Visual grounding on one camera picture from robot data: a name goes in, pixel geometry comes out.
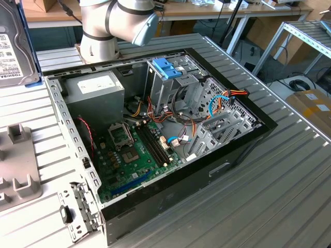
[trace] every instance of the gray plastic holder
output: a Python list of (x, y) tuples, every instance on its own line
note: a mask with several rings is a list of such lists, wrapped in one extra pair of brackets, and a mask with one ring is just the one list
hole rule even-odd
[(31, 130), (21, 124), (0, 133), (0, 211), (42, 194)]

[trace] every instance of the green circuit board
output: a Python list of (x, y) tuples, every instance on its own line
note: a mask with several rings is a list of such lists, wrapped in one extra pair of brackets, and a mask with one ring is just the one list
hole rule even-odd
[[(147, 127), (154, 139), (161, 144), (159, 141), (160, 132), (156, 124), (149, 122)], [(95, 140), (97, 149), (94, 162), (101, 179), (101, 187), (98, 193), (102, 203), (108, 202), (144, 182), (167, 173), (182, 163), (175, 152), (167, 150), (165, 152), (172, 161), (167, 166), (157, 164), (135, 128), (128, 128), (134, 140), (133, 145), (131, 147), (123, 146), (120, 151), (115, 149), (115, 144), (108, 132)], [(112, 131), (112, 135), (115, 138), (115, 142), (126, 138), (125, 134), (121, 133), (121, 130)]]

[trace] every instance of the hard drive label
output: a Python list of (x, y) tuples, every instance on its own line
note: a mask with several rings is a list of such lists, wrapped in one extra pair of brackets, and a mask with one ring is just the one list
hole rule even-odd
[(0, 35), (0, 80), (23, 77), (8, 35)]

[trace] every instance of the hard drive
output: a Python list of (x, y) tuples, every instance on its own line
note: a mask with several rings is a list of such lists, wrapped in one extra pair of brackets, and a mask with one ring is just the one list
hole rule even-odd
[(0, 0), (0, 88), (40, 82), (40, 71), (21, 5)]

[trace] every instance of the wooden desk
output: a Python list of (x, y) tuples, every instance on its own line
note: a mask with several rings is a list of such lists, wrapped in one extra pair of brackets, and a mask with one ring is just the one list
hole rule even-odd
[[(69, 8), (72, 9), (74, 15), (81, 19), (81, 10), (76, 0), (63, 1)], [(179, 20), (199, 20), (199, 19), (216, 19), (218, 18), (220, 7), (209, 5), (207, 7), (197, 7), (192, 3), (166, 3), (164, 7), (164, 21), (179, 21)], [(302, 4), (300, 7), (294, 7), (291, 10), (272, 10), (265, 5), (249, 5), (247, 9), (240, 10), (236, 17), (241, 18), (236, 29), (233, 39), (227, 49), (229, 54), (232, 54), (240, 35), (242, 34), (245, 25), (250, 17), (272, 17), (272, 16), (299, 16), (299, 21), (304, 20), (312, 11), (310, 7)], [(63, 9), (55, 4), (47, 13), (25, 10), (25, 16), (30, 28), (40, 27), (63, 27), (63, 26), (78, 26), (79, 22), (72, 17), (67, 16)], [(220, 18), (229, 18), (232, 10), (224, 8)]]

